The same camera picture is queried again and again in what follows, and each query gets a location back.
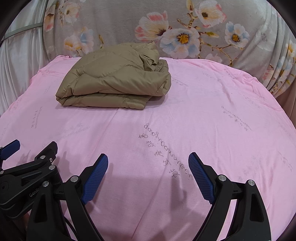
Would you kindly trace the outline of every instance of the blue textured rubber pad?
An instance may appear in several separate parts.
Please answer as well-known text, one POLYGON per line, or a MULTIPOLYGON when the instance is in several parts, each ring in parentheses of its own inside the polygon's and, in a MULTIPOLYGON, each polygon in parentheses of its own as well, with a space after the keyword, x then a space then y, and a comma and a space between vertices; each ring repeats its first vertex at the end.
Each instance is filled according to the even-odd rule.
POLYGON ((189 155, 188 164, 203 198, 213 204, 215 202, 214 186, 193 154, 189 155))
POLYGON ((94 198, 96 191, 107 171, 107 168, 108 157, 104 155, 84 184, 83 195, 81 197, 81 201, 84 204, 86 204, 88 201, 91 201, 94 198))
POLYGON ((0 159, 6 160, 20 149, 20 142, 15 140, 3 147, 0 159))

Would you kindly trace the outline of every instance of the silver screw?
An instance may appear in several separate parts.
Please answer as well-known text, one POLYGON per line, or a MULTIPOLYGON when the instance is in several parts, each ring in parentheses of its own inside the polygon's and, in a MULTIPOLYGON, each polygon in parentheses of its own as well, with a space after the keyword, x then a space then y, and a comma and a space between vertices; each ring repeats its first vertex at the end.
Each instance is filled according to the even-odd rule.
POLYGON ((255 185, 255 182, 253 180, 248 180, 248 183, 251 185, 251 186, 254 186, 255 185))
POLYGON ((224 175, 220 175, 218 178, 222 182, 226 181, 226 179, 227 179, 224 175))
POLYGON ((49 184, 49 182, 48 182, 48 181, 44 181, 44 182, 42 183, 42 186, 44 186, 44 187, 47 187, 47 186, 48 186, 48 184, 49 184))
POLYGON ((74 182, 77 182, 78 181, 78 177, 77 176, 73 176, 73 177, 70 178, 70 181, 73 182, 73 183, 74 182))

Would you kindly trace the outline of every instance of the gray floral fabric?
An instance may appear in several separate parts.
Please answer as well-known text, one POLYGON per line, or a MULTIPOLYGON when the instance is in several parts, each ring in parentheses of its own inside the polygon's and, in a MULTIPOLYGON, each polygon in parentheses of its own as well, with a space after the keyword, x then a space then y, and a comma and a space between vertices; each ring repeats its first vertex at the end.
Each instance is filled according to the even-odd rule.
POLYGON ((248 72, 274 97, 296 75, 296 39, 266 0, 49 0, 50 60, 151 41, 161 57, 204 58, 248 72))

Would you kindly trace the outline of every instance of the pink bedsheet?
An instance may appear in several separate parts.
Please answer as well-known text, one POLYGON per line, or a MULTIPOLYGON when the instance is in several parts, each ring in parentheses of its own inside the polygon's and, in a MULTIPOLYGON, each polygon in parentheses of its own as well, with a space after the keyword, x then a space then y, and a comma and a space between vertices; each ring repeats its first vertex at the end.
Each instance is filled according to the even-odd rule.
POLYGON ((54 164, 66 181, 105 153, 108 170, 86 205, 103 238, 183 241, 193 239, 210 209, 188 167, 196 152, 232 181, 253 179, 272 240, 280 236, 296 212, 296 131, 256 78, 209 60, 166 58, 172 87, 144 110, 61 107, 55 93, 78 59, 58 56, 39 70, 1 116, 0 145, 21 143, 4 168, 56 141, 54 164))

